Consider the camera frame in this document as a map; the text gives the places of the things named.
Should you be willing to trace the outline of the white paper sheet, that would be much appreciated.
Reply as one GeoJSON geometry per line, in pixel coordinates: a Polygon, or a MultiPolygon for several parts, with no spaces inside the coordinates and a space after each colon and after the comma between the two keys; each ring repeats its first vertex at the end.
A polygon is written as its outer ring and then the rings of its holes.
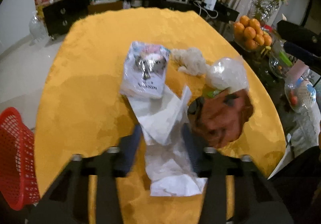
{"type": "Polygon", "coordinates": [[[203,192],[207,179],[192,171],[182,136],[182,127],[189,122],[191,97],[189,87],[184,86],[181,97],[165,87],[160,99],[128,99],[146,144],[145,170],[151,181],[151,196],[182,197],[203,192]]]}

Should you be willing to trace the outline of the brown plastic bag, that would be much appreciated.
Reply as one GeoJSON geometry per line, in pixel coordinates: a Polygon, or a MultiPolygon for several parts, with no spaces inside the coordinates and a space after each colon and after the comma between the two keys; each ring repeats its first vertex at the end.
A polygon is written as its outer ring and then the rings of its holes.
{"type": "Polygon", "coordinates": [[[216,149],[238,140],[253,113],[246,89],[234,93],[225,89],[212,98],[201,96],[188,108],[193,134],[216,149]]]}

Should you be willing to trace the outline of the clear plastic bag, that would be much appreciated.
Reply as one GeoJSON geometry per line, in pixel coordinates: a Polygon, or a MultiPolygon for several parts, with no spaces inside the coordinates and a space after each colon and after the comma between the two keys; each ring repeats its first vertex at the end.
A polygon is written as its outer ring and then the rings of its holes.
{"type": "Polygon", "coordinates": [[[234,93],[245,89],[249,91],[249,82],[242,57],[223,57],[207,66],[205,75],[209,87],[234,93]]]}

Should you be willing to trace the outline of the cat print tissue pack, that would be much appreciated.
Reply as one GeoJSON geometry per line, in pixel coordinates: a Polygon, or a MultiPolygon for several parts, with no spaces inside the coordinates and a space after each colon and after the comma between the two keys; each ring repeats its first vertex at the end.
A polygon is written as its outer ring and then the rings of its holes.
{"type": "Polygon", "coordinates": [[[170,50],[162,45],[134,41],[130,44],[120,93],[137,98],[163,96],[170,50]]]}

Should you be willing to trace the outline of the clear bag with items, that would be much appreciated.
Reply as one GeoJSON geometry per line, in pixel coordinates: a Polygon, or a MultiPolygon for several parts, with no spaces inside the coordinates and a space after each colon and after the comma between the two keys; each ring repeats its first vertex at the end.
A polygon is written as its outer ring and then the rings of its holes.
{"type": "Polygon", "coordinates": [[[294,79],[287,77],[284,84],[284,93],[292,110],[303,113],[316,104],[316,90],[312,83],[302,77],[294,79]]]}

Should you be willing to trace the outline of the pile of oranges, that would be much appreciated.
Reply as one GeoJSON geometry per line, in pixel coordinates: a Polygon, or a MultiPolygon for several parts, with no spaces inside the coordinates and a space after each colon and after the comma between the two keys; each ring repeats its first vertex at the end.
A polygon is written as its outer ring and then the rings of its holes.
{"type": "Polygon", "coordinates": [[[257,19],[243,15],[232,27],[236,43],[246,51],[263,53],[271,50],[273,39],[267,31],[263,30],[257,19]]]}

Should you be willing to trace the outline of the yellow tablecloth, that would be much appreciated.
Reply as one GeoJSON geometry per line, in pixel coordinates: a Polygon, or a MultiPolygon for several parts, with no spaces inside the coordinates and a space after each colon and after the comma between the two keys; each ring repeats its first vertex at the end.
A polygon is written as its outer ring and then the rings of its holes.
{"type": "MultiPolygon", "coordinates": [[[[129,135],[137,120],[120,95],[124,61],[131,42],[201,50],[212,63],[238,52],[193,11],[136,8],[90,15],[73,24],[48,73],[35,127],[35,170],[43,195],[70,157],[96,156],[129,135]]],[[[285,152],[275,106],[245,63],[254,114],[242,136],[220,151],[249,154],[266,177],[285,152]]],[[[202,196],[151,197],[145,172],[145,143],[127,178],[117,180],[124,223],[197,223],[202,196]]]]}

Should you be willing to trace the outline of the green wrapper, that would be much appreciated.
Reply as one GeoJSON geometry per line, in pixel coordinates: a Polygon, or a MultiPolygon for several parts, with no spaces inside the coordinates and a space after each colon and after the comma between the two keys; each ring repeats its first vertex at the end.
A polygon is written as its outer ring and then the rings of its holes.
{"type": "Polygon", "coordinates": [[[211,87],[205,87],[202,91],[202,96],[204,98],[214,98],[216,97],[218,94],[220,94],[223,91],[228,91],[229,93],[229,88],[225,88],[225,89],[217,89],[217,88],[211,88],[211,87]]]}

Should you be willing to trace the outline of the red plastic mesh basket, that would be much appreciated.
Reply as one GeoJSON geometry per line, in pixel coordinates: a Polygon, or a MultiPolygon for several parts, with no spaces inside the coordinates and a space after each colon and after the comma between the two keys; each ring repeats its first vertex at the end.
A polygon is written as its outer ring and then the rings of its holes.
{"type": "Polygon", "coordinates": [[[13,210],[37,203],[40,194],[34,165],[34,134],[20,113],[1,113],[1,193],[13,210]]]}

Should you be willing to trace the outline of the white router box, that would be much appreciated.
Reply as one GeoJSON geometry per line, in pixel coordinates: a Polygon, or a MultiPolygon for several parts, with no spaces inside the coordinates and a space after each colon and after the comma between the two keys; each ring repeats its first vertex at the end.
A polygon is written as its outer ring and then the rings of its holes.
{"type": "Polygon", "coordinates": [[[217,0],[204,0],[205,9],[213,11],[217,0]]]}

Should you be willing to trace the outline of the white crumpled tissue ball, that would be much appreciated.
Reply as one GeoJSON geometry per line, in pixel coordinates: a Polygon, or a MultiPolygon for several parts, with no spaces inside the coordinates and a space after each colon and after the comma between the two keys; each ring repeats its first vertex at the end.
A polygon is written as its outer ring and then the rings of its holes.
{"type": "Polygon", "coordinates": [[[208,65],[202,52],[198,48],[173,49],[171,57],[178,64],[177,71],[192,76],[201,76],[206,73],[208,65]]]}

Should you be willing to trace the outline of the clear large water bottle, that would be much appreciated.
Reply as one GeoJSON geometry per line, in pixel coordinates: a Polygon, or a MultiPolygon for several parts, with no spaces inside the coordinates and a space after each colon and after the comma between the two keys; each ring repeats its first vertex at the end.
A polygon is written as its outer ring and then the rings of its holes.
{"type": "Polygon", "coordinates": [[[29,32],[34,40],[40,42],[47,37],[47,31],[42,20],[38,17],[38,12],[32,12],[32,18],[29,22],[29,32]]]}

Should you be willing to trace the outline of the black tv cabinet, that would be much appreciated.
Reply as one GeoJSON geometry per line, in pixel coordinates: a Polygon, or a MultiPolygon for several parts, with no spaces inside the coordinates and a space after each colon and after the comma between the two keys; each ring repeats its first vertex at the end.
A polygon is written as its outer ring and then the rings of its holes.
{"type": "MultiPolygon", "coordinates": [[[[239,12],[216,2],[214,10],[206,9],[202,0],[139,0],[145,8],[171,9],[175,11],[197,12],[204,19],[212,18],[224,23],[236,21],[239,12]]],[[[54,38],[57,35],[68,33],[74,22],[88,15],[102,13],[108,10],[119,10],[123,3],[132,0],[60,0],[43,9],[44,21],[48,35],[54,38]]]]}

